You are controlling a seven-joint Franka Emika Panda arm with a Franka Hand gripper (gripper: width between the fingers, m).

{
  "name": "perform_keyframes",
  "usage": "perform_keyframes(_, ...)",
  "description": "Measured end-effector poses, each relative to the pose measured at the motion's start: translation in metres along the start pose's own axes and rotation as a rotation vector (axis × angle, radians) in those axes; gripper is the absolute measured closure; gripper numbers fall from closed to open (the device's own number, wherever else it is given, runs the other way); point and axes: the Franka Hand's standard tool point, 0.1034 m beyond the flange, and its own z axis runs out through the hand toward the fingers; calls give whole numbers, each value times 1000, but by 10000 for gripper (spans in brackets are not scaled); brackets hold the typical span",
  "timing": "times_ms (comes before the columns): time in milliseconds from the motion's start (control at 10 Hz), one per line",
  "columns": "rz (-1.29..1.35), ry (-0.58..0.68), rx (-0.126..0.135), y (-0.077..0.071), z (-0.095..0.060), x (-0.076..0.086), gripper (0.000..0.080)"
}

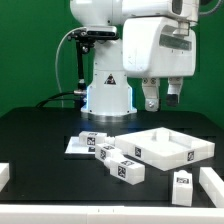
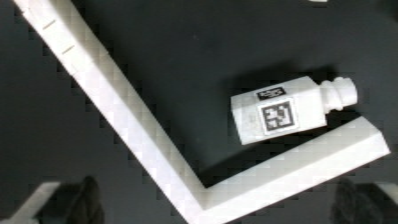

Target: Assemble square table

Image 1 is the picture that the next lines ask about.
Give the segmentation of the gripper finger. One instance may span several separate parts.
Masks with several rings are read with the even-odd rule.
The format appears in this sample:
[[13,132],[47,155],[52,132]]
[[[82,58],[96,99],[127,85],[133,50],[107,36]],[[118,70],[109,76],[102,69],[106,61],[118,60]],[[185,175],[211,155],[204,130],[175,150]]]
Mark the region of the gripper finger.
[[168,106],[176,107],[179,104],[182,86],[182,77],[170,77],[168,79],[168,90],[166,95],[166,103]]
[[159,110],[159,86],[160,80],[157,78],[143,78],[142,90],[145,97],[145,109],[150,112]]

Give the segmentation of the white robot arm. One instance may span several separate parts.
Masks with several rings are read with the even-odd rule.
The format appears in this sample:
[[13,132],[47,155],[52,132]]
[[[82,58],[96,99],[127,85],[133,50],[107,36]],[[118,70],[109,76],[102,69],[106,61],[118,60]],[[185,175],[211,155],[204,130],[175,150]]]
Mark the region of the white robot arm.
[[95,50],[93,81],[81,113],[98,120],[133,116],[129,78],[140,78],[148,111],[159,109],[159,84],[168,80],[167,103],[179,103],[183,78],[194,74],[199,0],[70,0],[83,27],[80,53]]

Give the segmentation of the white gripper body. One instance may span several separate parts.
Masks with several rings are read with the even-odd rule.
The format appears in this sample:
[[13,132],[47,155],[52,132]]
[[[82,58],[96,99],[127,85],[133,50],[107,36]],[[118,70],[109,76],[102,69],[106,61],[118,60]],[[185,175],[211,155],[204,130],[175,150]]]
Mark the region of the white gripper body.
[[128,19],[123,26],[123,66],[133,78],[192,76],[195,32],[166,17]]

